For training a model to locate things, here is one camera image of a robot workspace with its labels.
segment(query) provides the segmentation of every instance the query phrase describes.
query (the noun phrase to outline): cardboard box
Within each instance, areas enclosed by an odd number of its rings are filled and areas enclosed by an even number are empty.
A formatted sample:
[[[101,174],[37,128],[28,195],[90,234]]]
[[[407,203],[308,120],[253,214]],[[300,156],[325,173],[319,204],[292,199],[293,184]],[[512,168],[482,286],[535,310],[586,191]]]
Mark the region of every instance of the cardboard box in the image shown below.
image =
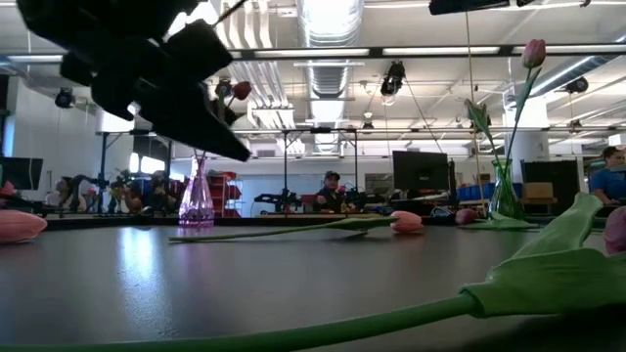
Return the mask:
[[[523,184],[522,197],[525,199],[553,198],[555,196],[552,183],[550,182],[529,182]]]

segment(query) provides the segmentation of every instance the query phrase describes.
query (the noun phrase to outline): green glass vase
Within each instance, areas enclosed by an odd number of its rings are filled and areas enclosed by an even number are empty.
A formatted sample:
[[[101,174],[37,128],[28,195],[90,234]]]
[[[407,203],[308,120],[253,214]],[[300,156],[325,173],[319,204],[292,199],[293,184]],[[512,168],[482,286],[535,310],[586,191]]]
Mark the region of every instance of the green glass vase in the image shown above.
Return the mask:
[[[496,185],[493,191],[493,196],[489,200],[489,218],[493,219],[493,213],[497,212],[500,215],[504,215],[513,219],[523,220],[524,209],[521,205],[521,201],[517,198],[515,190],[513,188],[513,178],[511,176],[511,161],[507,161],[507,165],[504,162],[498,164],[496,160],[492,161],[492,164],[496,173]]]

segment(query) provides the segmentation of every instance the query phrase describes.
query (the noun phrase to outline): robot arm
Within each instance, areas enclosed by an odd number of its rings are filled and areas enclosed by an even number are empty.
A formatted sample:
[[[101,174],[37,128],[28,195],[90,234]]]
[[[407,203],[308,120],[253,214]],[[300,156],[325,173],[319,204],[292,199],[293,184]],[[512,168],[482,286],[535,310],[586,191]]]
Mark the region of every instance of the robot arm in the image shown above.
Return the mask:
[[[67,50],[61,76],[90,86],[95,103],[132,120],[135,102],[154,131],[246,161],[250,152],[206,106],[203,83],[233,57],[203,20],[165,42],[179,13],[198,0],[18,0],[31,31]]]

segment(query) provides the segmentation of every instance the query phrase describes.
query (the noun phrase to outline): blue shirt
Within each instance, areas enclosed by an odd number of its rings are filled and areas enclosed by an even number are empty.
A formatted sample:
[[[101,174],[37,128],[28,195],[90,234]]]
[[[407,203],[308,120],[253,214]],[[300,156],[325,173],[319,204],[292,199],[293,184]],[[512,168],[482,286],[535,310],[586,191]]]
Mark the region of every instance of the blue shirt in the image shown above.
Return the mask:
[[[626,198],[626,180],[621,172],[610,172],[608,169],[598,171],[591,178],[591,191],[603,190],[611,199]]]

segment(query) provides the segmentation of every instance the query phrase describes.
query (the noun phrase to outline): dark table surface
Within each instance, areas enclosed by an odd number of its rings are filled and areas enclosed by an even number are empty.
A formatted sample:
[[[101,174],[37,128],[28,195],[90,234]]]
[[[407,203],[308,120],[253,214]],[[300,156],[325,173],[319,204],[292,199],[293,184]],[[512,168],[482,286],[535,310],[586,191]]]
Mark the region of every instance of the dark table surface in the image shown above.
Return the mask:
[[[177,231],[53,232],[0,246],[0,344],[209,337],[386,312],[481,282],[536,236],[430,227],[397,238],[380,228],[351,241],[317,231],[169,244]],[[591,236],[586,245],[604,244]],[[460,317],[316,351],[626,351],[623,316]]]

